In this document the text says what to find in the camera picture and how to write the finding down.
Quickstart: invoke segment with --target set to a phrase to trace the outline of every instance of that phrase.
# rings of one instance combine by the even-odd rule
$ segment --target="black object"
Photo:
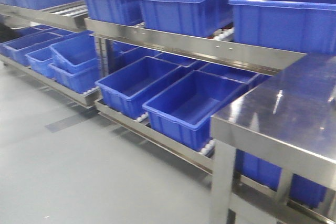
[[[20,37],[20,34],[18,34],[16,31],[0,23],[0,43],[6,42],[12,39],[17,39],[19,37]]]

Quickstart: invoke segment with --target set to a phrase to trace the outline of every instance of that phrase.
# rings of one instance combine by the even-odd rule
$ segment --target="gray floor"
[[[205,224],[210,181],[0,63],[1,224]]]

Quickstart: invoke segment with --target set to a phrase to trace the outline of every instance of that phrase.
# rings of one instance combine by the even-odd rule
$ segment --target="table top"
[[[309,54],[216,113],[212,136],[333,186],[335,99],[336,56]]]

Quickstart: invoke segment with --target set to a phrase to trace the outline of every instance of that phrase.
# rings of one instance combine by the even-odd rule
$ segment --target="shelf frame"
[[[95,100],[100,97],[100,90],[97,87],[88,91],[88,92],[86,92],[86,93],[84,93],[84,94],[79,94],[79,93],[76,93],[73,90],[68,89],[67,87],[59,84],[54,79],[49,79],[49,78],[43,76],[42,74],[39,74],[39,73],[35,72],[30,67],[22,66],[21,64],[11,60],[8,57],[0,55],[0,61],[2,61],[3,63],[5,63],[7,65],[15,67],[16,69],[26,73],[27,75],[29,75],[33,78],[35,78],[39,82],[41,82],[44,85],[56,90],[60,94],[64,95],[65,97],[67,97],[69,99],[71,99],[72,101],[81,105],[84,108],[89,109],[89,108],[93,107],[94,104],[95,104]]]
[[[80,32],[86,30],[85,18],[88,17],[88,11],[86,7],[81,13],[74,15],[66,16],[61,14],[55,14],[55,12],[67,10],[70,8],[76,8],[78,6],[85,6],[85,2],[77,1],[43,10],[33,10],[18,6],[0,4],[0,14],[10,17],[22,18],[65,30]]]
[[[213,161],[211,158],[201,155],[200,153],[180,144],[179,142],[151,129],[148,127],[149,120],[137,122],[122,113],[106,106],[102,99],[95,101],[95,105],[99,114],[110,121],[116,122],[124,128],[134,132],[135,134],[147,139],[153,144],[165,149],[166,151],[178,156],[188,163],[196,166],[202,171],[211,174],[213,170]]]
[[[85,19],[99,38],[275,75],[305,54]]]

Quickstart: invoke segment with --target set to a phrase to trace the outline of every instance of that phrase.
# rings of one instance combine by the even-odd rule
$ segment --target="metal rail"
[[[86,19],[99,38],[274,75],[304,54]]]
[[[32,10],[0,4],[0,14],[79,32],[86,30],[88,10],[84,1],[59,5],[43,10]]]
[[[3,55],[0,55],[0,61],[2,61],[5,64],[8,64],[10,66],[13,66],[20,71],[23,71],[27,75],[35,78],[36,80],[40,81],[46,86],[51,87],[52,89],[56,90],[57,92],[61,93],[62,95],[66,96],[67,98],[73,100],[77,104],[85,107],[85,108],[91,108],[95,104],[95,100],[100,97],[100,91],[98,88],[94,88],[92,90],[89,90],[88,92],[84,94],[79,94],[74,92],[71,89],[68,89],[67,87],[59,84],[53,79],[49,79],[42,74],[39,74],[35,71],[33,71],[30,67],[24,67],[21,64],[11,60],[10,58],[7,58]]]
[[[102,100],[95,102],[96,108],[100,114],[105,118],[112,120],[126,129],[134,132],[135,134],[149,140],[157,146],[169,151],[170,153],[178,156],[179,158],[187,161],[188,163],[198,167],[206,173],[212,173],[213,161],[207,156],[186,147],[183,144],[151,129],[148,127],[148,120],[137,122],[120,112],[117,112],[110,107],[103,104]]]

